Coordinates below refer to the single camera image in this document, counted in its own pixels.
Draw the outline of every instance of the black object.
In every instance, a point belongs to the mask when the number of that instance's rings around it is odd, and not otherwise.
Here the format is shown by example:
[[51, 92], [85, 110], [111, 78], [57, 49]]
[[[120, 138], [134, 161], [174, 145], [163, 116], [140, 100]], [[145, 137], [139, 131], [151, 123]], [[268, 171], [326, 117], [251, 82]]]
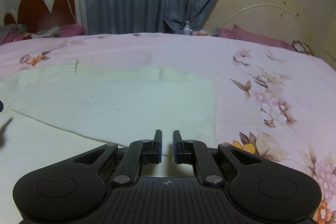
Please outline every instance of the black object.
[[174, 160], [194, 177], [141, 177], [160, 163], [162, 132], [128, 148], [114, 143], [23, 176], [13, 198], [22, 224], [314, 223], [311, 177], [228, 144], [208, 148], [173, 133]]

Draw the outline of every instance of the pink floral bed sheet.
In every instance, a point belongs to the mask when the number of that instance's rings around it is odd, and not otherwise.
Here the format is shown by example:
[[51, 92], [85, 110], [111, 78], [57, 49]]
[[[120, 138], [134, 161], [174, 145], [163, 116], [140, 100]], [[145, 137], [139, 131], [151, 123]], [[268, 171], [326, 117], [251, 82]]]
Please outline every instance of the pink floral bed sheet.
[[318, 224], [336, 218], [336, 72], [281, 48], [159, 33], [34, 39], [0, 47], [0, 80], [78, 60], [105, 69], [171, 67], [212, 79], [218, 143], [295, 168], [320, 185]]

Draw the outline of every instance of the cream headboard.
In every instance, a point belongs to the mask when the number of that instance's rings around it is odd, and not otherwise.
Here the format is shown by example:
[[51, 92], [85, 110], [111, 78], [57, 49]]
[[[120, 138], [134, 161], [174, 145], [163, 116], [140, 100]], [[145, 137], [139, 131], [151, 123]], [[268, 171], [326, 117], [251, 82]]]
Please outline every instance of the cream headboard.
[[310, 19], [296, 0], [218, 0], [202, 29], [212, 35], [216, 27], [234, 24], [290, 44], [299, 40], [315, 50]]

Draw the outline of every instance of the bed sheet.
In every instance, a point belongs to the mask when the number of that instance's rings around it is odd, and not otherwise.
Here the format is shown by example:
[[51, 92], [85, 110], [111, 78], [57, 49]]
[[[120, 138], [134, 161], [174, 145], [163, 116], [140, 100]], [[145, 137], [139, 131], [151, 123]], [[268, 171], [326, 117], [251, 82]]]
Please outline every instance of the bed sheet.
[[[323, 194], [314, 220], [319, 224], [335, 222], [336, 72], [322, 60], [281, 48], [216, 37], [141, 33], [35, 39], [1, 46], [0, 89], [11, 85], [13, 90], [22, 91], [37, 86], [43, 75], [37, 72], [42, 68], [45, 72], [48, 68], [71, 65], [69, 73], [76, 74], [79, 64], [127, 72], [139, 72], [149, 66], [156, 69], [152, 74], [155, 77], [162, 76], [163, 68], [170, 68], [174, 73], [167, 81], [177, 83], [191, 74], [213, 82], [215, 127], [210, 133], [216, 144], [228, 142], [310, 175], [319, 183]], [[48, 98], [42, 94], [40, 100], [48, 101]], [[0, 150], [0, 164], [7, 174], [2, 180], [7, 188], [37, 166], [101, 143], [76, 135], [80, 133], [76, 130], [56, 129], [64, 126], [60, 119], [57, 124], [43, 123], [38, 120], [39, 113], [29, 110], [33, 106], [27, 107], [31, 102], [22, 106], [14, 101], [7, 100], [6, 109], [0, 114], [0, 122], [14, 116], [5, 132], [7, 141]], [[24, 113], [16, 111], [18, 107]], [[40, 129], [35, 132], [31, 127]], [[49, 138], [58, 139], [50, 143], [58, 150], [45, 149]], [[202, 136], [197, 139], [207, 142]], [[73, 150], [71, 147], [76, 143], [83, 145]], [[38, 151], [36, 155], [31, 152], [34, 149]], [[62, 153], [56, 155], [54, 151], [60, 149]], [[39, 162], [32, 164], [33, 159]], [[5, 204], [11, 199], [11, 192], [2, 186], [1, 189], [1, 202]]]

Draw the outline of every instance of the orange flower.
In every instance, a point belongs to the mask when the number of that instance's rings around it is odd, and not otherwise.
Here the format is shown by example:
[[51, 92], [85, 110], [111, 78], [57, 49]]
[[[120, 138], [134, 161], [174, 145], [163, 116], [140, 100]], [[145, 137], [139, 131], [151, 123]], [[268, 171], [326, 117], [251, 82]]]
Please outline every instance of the orange flower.
[[255, 153], [255, 147], [253, 146], [253, 144], [251, 143], [247, 143], [247, 144], [244, 144], [244, 145], [241, 145], [239, 142], [237, 141], [233, 141], [232, 144], [230, 145], [233, 145], [234, 147], [237, 147], [237, 148], [240, 148], [240, 149], [243, 149], [247, 152], [250, 152], [252, 154]]
[[332, 212], [327, 209], [328, 204], [322, 200], [319, 207], [316, 210], [315, 215], [313, 216], [313, 220], [317, 224], [325, 224], [325, 222], [330, 221]]
[[42, 60], [42, 56], [38, 55], [37, 57], [34, 57], [31, 62], [27, 63], [28, 65], [35, 66], [38, 62]]

